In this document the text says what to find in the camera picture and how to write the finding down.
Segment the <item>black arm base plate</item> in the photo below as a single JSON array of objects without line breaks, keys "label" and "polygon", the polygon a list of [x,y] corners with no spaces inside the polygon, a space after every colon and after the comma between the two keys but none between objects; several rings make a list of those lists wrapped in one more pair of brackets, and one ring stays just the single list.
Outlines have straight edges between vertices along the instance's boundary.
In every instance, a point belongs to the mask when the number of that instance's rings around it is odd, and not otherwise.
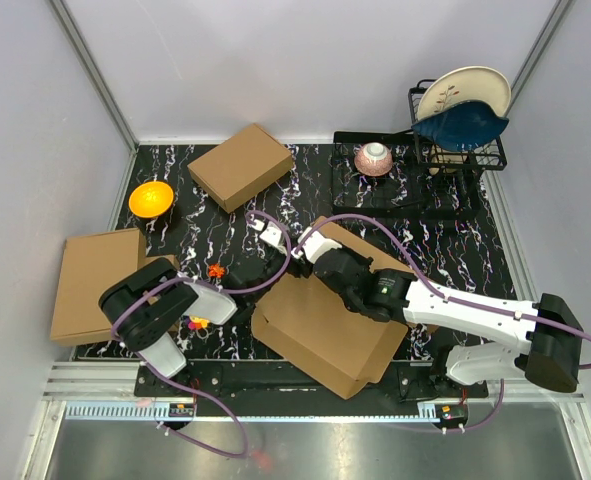
[{"label": "black arm base plate", "polygon": [[[323,393],[338,395],[291,363],[283,360],[191,361],[172,380],[203,390],[221,399],[241,393]],[[486,399],[489,389],[484,382],[457,386],[433,373],[426,362],[393,361],[381,379],[362,388],[349,385],[350,399],[365,394],[382,394],[393,400],[428,401],[438,398],[461,400]]]}]

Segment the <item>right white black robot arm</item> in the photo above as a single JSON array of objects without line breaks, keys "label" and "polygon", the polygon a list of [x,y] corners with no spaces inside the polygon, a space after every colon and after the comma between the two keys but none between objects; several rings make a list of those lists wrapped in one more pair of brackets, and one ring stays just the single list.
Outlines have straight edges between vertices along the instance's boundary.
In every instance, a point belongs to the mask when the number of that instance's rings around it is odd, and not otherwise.
[{"label": "right white black robot arm", "polygon": [[553,392],[578,386],[581,326],[566,302],[544,294],[540,300],[509,301],[458,292],[372,261],[346,248],[317,254],[313,274],[347,310],[377,322],[423,324],[482,338],[470,347],[439,354],[429,384],[441,396],[478,381],[525,378]]}]

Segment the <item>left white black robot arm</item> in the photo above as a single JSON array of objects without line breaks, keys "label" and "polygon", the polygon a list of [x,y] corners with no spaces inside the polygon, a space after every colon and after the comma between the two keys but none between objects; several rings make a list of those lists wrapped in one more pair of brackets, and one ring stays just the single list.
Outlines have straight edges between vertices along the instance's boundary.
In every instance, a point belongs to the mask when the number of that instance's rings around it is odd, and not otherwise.
[{"label": "left white black robot arm", "polygon": [[98,306],[111,335],[155,370],[156,384],[171,396],[190,386],[187,360],[169,330],[184,320],[222,326],[250,319],[255,304],[285,273],[282,255],[235,266],[220,286],[193,280],[161,258],[107,289]]}]

